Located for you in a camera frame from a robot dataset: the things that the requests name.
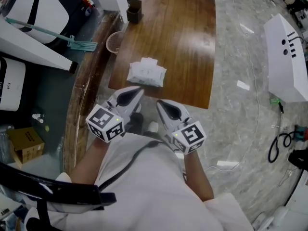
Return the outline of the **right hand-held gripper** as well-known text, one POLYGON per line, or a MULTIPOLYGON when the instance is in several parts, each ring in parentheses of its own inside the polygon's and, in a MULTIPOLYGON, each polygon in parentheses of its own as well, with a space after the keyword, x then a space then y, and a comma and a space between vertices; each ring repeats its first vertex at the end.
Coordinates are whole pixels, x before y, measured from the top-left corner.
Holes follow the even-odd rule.
POLYGON ((199 121, 188 120, 178 126, 178 120, 186 120, 190 117, 187 109, 181 103, 160 99, 156 102, 156 108, 165 129, 175 129, 168 131, 165 135, 170 146, 188 155, 200 148, 207 136, 199 121))

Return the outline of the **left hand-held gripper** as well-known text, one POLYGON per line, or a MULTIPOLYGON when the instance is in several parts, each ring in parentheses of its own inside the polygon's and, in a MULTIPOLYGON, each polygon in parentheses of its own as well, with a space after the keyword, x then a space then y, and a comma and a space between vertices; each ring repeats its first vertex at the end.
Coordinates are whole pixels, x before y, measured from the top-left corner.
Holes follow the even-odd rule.
POLYGON ((109 143, 125 132, 125 125, 138 108, 144 90, 139 86, 125 87, 116 90, 114 97, 103 104, 96 104, 86 118, 89 131, 102 141, 109 143))

